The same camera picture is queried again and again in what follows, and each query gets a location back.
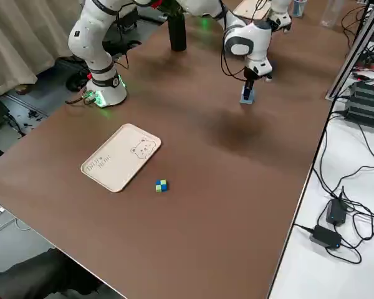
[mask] green and blue cube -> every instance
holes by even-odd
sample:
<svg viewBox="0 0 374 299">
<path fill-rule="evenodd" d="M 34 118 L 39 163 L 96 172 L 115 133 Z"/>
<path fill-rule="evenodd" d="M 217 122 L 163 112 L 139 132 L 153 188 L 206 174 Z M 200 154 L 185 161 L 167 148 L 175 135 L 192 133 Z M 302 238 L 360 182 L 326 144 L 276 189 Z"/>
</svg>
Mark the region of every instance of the green and blue cube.
<svg viewBox="0 0 374 299">
<path fill-rule="evenodd" d="M 155 190 L 157 192 L 166 192 L 168 190 L 168 182 L 165 179 L 159 179 L 155 183 Z"/>
</svg>

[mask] bottle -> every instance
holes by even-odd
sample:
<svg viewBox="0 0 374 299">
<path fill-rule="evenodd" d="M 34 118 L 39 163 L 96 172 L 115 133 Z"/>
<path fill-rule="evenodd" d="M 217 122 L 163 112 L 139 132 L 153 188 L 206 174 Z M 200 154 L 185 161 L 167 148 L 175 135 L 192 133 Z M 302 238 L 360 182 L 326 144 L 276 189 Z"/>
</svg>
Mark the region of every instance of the bottle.
<svg viewBox="0 0 374 299">
<path fill-rule="evenodd" d="M 332 28 L 341 13 L 345 0 L 328 0 L 320 25 Z"/>
</svg>

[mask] small blue block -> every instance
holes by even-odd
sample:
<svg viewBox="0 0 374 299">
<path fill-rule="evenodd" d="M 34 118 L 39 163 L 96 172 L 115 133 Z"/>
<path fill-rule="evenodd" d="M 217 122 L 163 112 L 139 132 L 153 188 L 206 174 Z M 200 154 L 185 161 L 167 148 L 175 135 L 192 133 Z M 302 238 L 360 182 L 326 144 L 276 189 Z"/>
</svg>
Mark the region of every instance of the small blue block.
<svg viewBox="0 0 374 299">
<path fill-rule="evenodd" d="M 165 179 L 157 179 L 155 181 L 155 190 L 159 193 L 166 192 L 168 190 L 168 182 Z"/>
<path fill-rule="evenodd" d="M 241 104 L 248 104 L 251 105 L 255 102 L 255 90 L 251 90 L 251 94 L 249 95 L 248 100 L 244 98 L 244 86 L 242 87 L 242 92 L 241 92 L 241 99 L 239 101 Z"/>
</svg>

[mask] person's leg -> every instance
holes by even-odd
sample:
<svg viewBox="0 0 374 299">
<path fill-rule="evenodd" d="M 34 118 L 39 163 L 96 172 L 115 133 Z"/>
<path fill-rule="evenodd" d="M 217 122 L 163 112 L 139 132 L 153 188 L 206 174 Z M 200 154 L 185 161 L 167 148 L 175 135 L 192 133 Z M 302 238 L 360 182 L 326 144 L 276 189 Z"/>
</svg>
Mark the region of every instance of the person's leg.
<svg viewBox="0 0 374 299">
<path fill-rule="evenodd" d="M 49 250 L 0 273 L 2 299 L 44 299 L 51 293 L 76 290 L 83 295 L 101 282 L 59 250 Z"/>
</svg>

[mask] white power cord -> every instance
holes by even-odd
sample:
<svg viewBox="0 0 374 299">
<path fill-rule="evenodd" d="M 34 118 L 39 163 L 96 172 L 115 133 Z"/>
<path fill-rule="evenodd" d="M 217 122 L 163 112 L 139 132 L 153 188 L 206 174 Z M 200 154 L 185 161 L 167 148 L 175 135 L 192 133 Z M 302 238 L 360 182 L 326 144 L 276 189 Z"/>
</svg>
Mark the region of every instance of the white power cord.
<svg viewBox="0 0 374 299">
<path fill-rule="evenodd" d="M 12 218 L 10 221 L 4 223 L 4 224 L 0 227 L 0 231 L 2 231 L 2 230 L 5 229 L 7 226 L 9 226 L 9 225 L 12 224 L 13 222 L 15 222 L 15 219 L 16 219 L 16 218 Z"/>
<path fill-rule="evenodd" d="M 22 232 L 27 232 L 28 230 L 31 230 L 30 227 L 26 228 L 26 229 L 22 229 L 19 224 L 18 224 L 18 218 L 15 218 L 15 226 Z"/>
</svg>

